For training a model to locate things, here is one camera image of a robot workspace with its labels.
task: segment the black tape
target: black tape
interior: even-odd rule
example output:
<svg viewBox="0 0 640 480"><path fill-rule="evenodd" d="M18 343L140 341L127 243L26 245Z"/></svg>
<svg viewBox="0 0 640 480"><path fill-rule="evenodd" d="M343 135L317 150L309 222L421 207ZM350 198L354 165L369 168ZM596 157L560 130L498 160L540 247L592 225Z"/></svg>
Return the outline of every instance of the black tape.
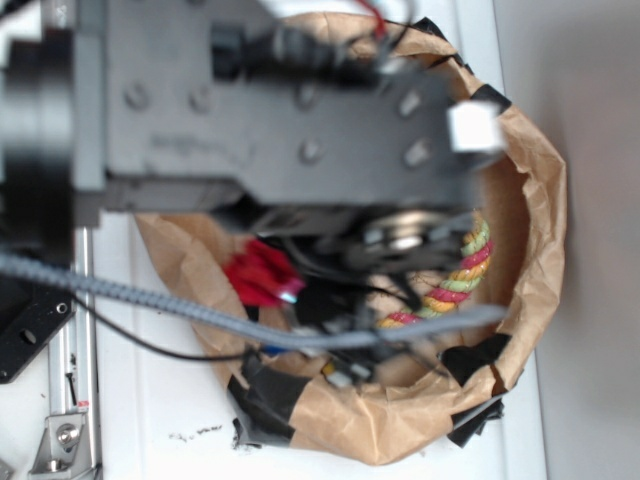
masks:
<svg viewBox="0 0 640 480"><path fill-rule="evenodd" d="M482 434L484 426L489 420L502 418L504 404L501 397L502 395L494 397L476 408L452 415L451 419L455 429L447 435L449 440L463 448L474 434Z"/></svg>
<svg viewBox="0 0 640 480"><path fill-rule="evenodd" d="M447 37L444 36L444 33L442 33L442 30L440 30L440 28L435 23L433 23L433 20L431 20L428 17L424 17L419 22L414 23L413 28L415 28L416 30L420 30L421 32L428 33L430 35L435 35L436 37L441 38L445 42L449 41L447 40Z"/></svg>
<svg viewBox="0 0 640 480"><path fill-rule="evenodd" d="M440 360L460 386L464 386L480 368L495 363L509 340L510 335L497 333L475 347L449 348L442 352ZM502 418L503 395L496 395L477 407L452 415L454 430L447 437L459 447L464 447L474 434L482 433L486 422Z"/></svg>
<svg viewBox="0 0 640 480"><path fill-rule="evenodd" d="M440 354L440 361L463 387L476 371L498 359L510 339L497 333L475 347L452 347Z"/></svg>
<svg viewBox="0 0 640 480"><path fill-rule="evenodd" d="M419 30L423 33L428 33L429 35L435 35L436 37L441 38L445 42L451 43L449 42L449 40L447 40L447 37L444 36L444 33L442 33L442 30L440 30L440 27L438 27L430 18L424 17L422 20L420 20L417 23L414 23L412 26L416 30ZM438 65L441 65L447 62L451 58L453 58L458 65L469 70L469 73L473 74L473 70L471 70L471 67L469 66L468 63L464 63L464 60L462 59L459 53L456 53L455 55L447 55L446 57L442 57L440 60L437 60L436 62L429 65L429 68L437 67Z"/></svg>
<svg viewBox="0 0 640 480"><path fill-rule="evenodd" d="M471 96L471 100L486 100L496 103L500 107L500 114L506 112L512 105L511 100L489 84L480 87L476 93Z"/></svg>
<svg viewBox="0 0 640 480"><path fill-rule="evenodd" d="M238 416L238 444L288 446L295 433L289 419L310 379L278 372L257 357L245 361L242 374L250 388L244 389L235 377L228 388Z"/></svg>

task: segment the red cloth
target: red cloth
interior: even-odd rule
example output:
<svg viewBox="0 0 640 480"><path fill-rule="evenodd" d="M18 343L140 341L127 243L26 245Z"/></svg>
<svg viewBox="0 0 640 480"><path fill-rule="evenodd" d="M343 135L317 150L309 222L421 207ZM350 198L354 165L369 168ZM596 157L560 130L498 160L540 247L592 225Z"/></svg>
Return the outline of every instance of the red cloth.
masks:
<svg viewBox="0 0 640 480"><path fill-rule="evenodd" d="M304 287L287 256L259 240L248 242L224 273L240 301L249 306L279 307L285 294L295 298Z"/></svg>

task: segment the cable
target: cable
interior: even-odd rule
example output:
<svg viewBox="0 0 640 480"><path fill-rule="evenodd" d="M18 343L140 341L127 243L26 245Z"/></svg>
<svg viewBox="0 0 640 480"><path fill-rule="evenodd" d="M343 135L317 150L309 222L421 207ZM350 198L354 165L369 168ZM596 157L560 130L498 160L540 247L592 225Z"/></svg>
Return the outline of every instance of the cable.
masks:
<svg viewBox="0 0 640 480"><path fill-rule="evenodd" d="M382 17L382 13L380 10L375 7L369 0L355 0L356 3L362 5L364 8L369 10L376 19L376 28L374 30L375 36L378 39L382 39L387 35L387 24Z"/></svg>
<svg viewBox="0 0 640 480"><path fill-rule="evenodd" d="M398 45L400 45L400 42L402 42L404 37L407 35L407 32L411 28L411 23L413 22L413 17L416 14L416 2L415 2L415 0L404 0L404 2L407 5L407 21L405 22L404 28L402 29L402 31L391 42L391 45L389 47L389 51L390 52L393 52L398 47Z"/></svg>
<svg viewBox="0 0 640 480"><path fill-rule="evenodd" d="M86 292L132 305L161 310L287 350L361 348L378 344L380 339L386 342L412 341L429 335L494 324L500 321L506 312L504 307L485 305L467 312L447 315L404 328L379 330L376 333L361 330L335 335L303 335L243 321L232 315L171 295L80 275L10 253L0 253L0 274L60 290Z"/></svg>
<svg viewBox="0 0 640 480"><path fill-rule="evenodd" d="M23 8L25 8L30 3L33 3L34 0L9 0L4 4L2 10L0 10L0 22L7 19L14 13L18 13Z"/></svg>
<svg viewBox="0 0 640 480"><path fill-rule="evenodd" d="M96 320L104 324L106 327L108 327L118 335L135 343L139 347L142 347L146 350L157 353L159 355L164 355L165 357L175 358L178 360L188 360L190 362L233 362L235 360L242 360L247 355L251 355L252 353L254 353L252 352L252 350L248 349L243 353L237 353L235 355L201 356L201 355L187 355L184 353L172 352L171 350L165 350L164 348L158 347L157 345L153 345L145 340L142 340L140 337L137 337L133 333L115 324L114 322L106 318L101 313L98 313L93 307L90 307L86 302L80 300L80 298L77 295L74 294L72 297L73 297L73 300L78 305L80 305L87 312L89 312Z"/></svg>

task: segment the black wire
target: black wire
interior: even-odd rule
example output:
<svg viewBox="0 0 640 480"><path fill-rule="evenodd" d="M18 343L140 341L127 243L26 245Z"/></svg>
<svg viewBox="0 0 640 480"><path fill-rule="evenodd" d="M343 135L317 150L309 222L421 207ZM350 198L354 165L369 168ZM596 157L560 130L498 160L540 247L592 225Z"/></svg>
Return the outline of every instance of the black wire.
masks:
<svg viewBox="0 0 640 480"><path fill-rule="evenodd" d="M0 22L13 15L14 13L18 13L27 5L33 3L33 1L34 0L9 0L4 4L2 10L0 10Z"/></svg>
<svg viewBox="0 0 640 480"><path fill-rule="evenodd" d="M407 32L409 31L409 29L411 28L411 22L413 21L413 17L416 13L416 2L415 0L405 0L405 3L407 5L407 21L404 24L404 28L402 29L402 31L400 32L400 34L395 38L395 40L393 40L391 42L391 51L394 51L396 49L396 47L398 45L400 45L400 42L402 42L402 40L404 40L404 37L406 37Z"/></svg>
<svg viewBox="0 0 640 480"><path fill-rule="evenodd" d="M111 330L113 330L118 335L120 335L120 336L126 338L127 340L135 343L139 347L142 347L142 348L144 348L146 350L149 350L151 352L157 353L159 355L164 355L165 357L175 358L175 359L178 359L178 360L188 360L190 362L233 362L233 361L236 361L236 360L243 360L243 359L247 358L248 356L252 355L253 353L256 353L255 350L248 349L243 353L237 353L237 354L234 354L234 355L218 355L218 356L211 357L211 356L187 355L187 354L184 354L184 353L178 353L178 352L172 352L170 350L165 350L164 348L158 347L157 345L153 345L151 343L146 342L145 340L142 340L141 338L139 338L136 335L132 334L131 332L125 330L124 328L120 327L119 325L116 325L114 322L112 322L111 320L106 318L104 315L102 315L101 313L98 313L94 308L92 308L89 305L87 305L84 301L82 301L80 298L78 298L77 295L73 295L73 300L78 305L80 305L82 308L84 308L87 312L89 312L91 315L93 315L93 317L96 320L98 320L99 322L103 323L106 327L110 328Z"/></svg>

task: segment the bolt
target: bolt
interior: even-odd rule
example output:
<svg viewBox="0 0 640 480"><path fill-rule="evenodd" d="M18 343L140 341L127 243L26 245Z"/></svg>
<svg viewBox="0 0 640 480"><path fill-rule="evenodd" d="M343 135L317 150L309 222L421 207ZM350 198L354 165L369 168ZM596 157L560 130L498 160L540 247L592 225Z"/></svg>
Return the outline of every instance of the bolt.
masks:
<svg viewBox="0 0 640 480"><path fill-rule="evenodd" d="M322 144L318 140L305 140L300 146L300 160L306 164L314 164L322 158Z"/></svg>
<svg viewBox="0 0 640 480"><path fill-rule="evenodd" d="M296 93L296 101L298 106L307 110L311 108L318 100L318 86L315 83L303 83Z"/></svg>
<svg viewBox="0 0 640 480"><path fill-rule="evenodd" d="M422 237L418 235L411 235L409 237L396 238L395 240L389 242L389 248L391 250L410 250L412 248L416 248L422 245Z"/></svg>
<svg viewBox="0 0 640 480"><path fill-rule="evenodd" d="M76 443L78 443L77 440L80 438L80 431L70 423L62 425L60 428L58 428L57 433L58 433L58 442L60 442L61 445L65 445L68 447L71 447Z"/></svg>
<svg viewBox="0 0 640 480"><path fill-rule="evenodd" d="M377 245L384 240L384 232L379 228L364 232L364 243L367 245Z"/></svg>
<svg viewBox="0 0 640 480"><path fill-rule="evenodd" d="M151 104L147 90L140 83L134 83L127 87L124 91L124 99L127 105L134 110L145 110Z"/></svg>
<svg viewBox="0 0 640 480"><path fill-rule="evenodd" d="M415 90L409 90L400 100L398 112L402 118L409 118L422 104L422 97Z"/></svg>
<svg viewBox="0 0 640 480"><path fill-rule="evenodd" d="M417 168L431 158L431 142L421 138L404 154L404 163L409 168Z"/></svg>
<svg viewBox="0 0 640 480"><path fill-rule="evenodd" d="M211 89L209 87L196 88L189 93L189 105L196 113L207 113L211 110Z"/></svg>
<svg viewBox="0 0 640 480"><path fill-rule="evenodd" d="M47 471L49 472L59 472L65 468L64 463L59 458L54 458L47 462Z"/></svg>

